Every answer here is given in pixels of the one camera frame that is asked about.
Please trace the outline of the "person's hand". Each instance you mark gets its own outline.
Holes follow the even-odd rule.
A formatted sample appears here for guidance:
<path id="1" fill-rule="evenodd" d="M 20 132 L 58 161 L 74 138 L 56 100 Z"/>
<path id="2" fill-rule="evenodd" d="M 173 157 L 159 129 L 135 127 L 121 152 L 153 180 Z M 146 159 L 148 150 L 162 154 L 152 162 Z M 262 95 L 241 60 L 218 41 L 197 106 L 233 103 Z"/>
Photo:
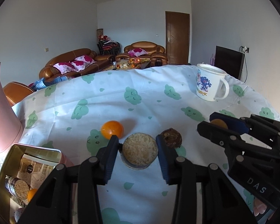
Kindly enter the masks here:
<path id="1" fill-rule="evenodd" d="M 260 214 L 264 214 L 267 210 L 267 205 L 259 199 L 255 198 L 253 201 L 253 214 L 257 217 Z"/>

